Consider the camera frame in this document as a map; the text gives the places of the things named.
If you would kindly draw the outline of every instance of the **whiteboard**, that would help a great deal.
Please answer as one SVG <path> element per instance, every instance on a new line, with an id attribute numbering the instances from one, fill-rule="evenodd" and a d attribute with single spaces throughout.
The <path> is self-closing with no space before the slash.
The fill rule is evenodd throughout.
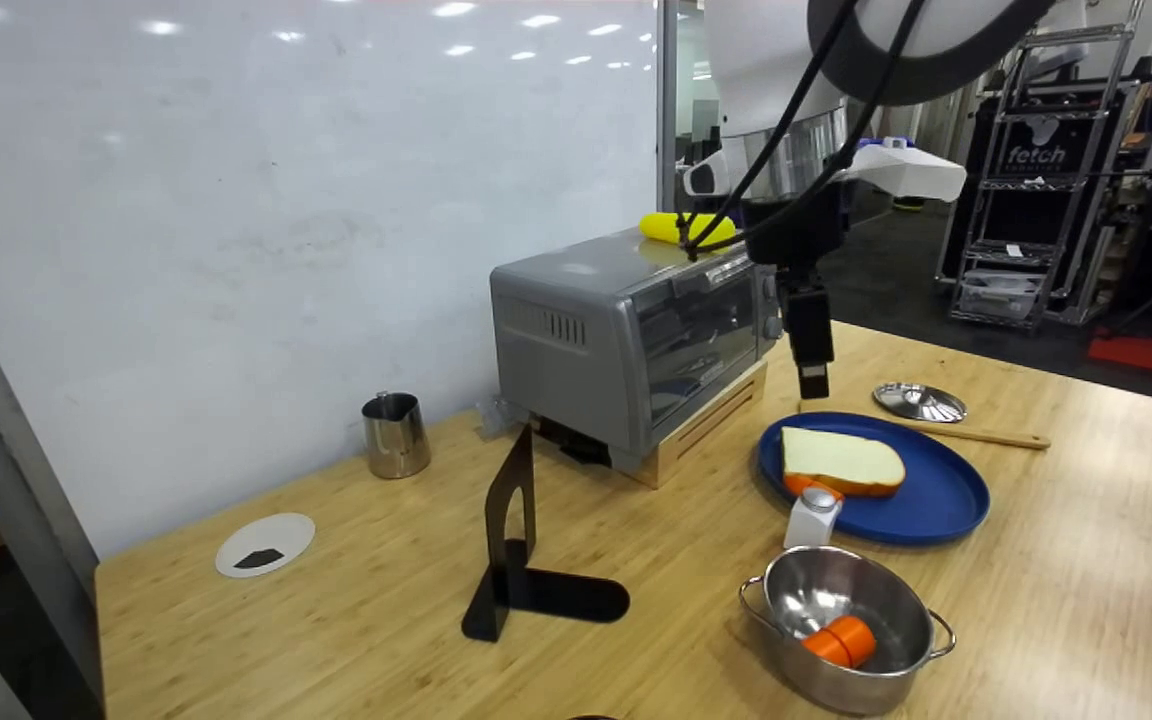
<path id="1" fill-rule="evenodd" d="M 0 0 L 0 365 L 102 555 L 498 386 L 488 273 L 654 208 L 647 0 Z"/>

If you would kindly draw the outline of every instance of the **silver toaster oven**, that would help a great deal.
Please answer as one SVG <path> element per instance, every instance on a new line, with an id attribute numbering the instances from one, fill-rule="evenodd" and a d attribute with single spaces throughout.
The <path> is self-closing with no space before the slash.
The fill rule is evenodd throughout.
<path id="1" fill-rule="evenodd" d="M 499 265 L 493 322 L 504 413 L 637 472 L 773 347 L 781 304 L 745 249 L 693 265 L 618 231 Z"/>

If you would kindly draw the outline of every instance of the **toast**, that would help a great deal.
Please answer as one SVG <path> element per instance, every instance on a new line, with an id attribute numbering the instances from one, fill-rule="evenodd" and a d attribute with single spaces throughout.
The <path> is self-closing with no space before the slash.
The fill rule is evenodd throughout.
<path id="1" fill-rule="evenodd" d="M 906 458 L 891 442 L 850 431 L 781 429 L 781 469 L 794 496 L 804 489 L 891 496 L 906 482 Z"/>

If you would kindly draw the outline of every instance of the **black stand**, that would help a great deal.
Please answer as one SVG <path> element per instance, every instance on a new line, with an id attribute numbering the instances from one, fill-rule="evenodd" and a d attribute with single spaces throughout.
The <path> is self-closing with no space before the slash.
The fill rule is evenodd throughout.
<path id="1" fill-rule="evenodd" d="M 524 538 L 504 538 L 507 501 L 524 492 Z M 499 638 L 507 606 L 618 625 L 628 610 L 628 593 L 618 579 L 566 574 L 529 566 L 537 547 L 537 474 L 533 474 L 533 429 L 522 431 L 504 469 L 488 489 L 488 572 L 471 593 L 461 633 L 471 638 Z"/>

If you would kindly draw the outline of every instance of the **metal cup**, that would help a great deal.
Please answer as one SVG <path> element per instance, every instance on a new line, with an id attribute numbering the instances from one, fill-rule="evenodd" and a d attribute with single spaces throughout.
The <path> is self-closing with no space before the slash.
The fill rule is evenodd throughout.
<path id="1" fill-rule="evenodd" d="M 364 405 L 369 464 L 386 478 L 418 474 L 427 469 L 422 405 L 409 392 L 382 392 Z"/>

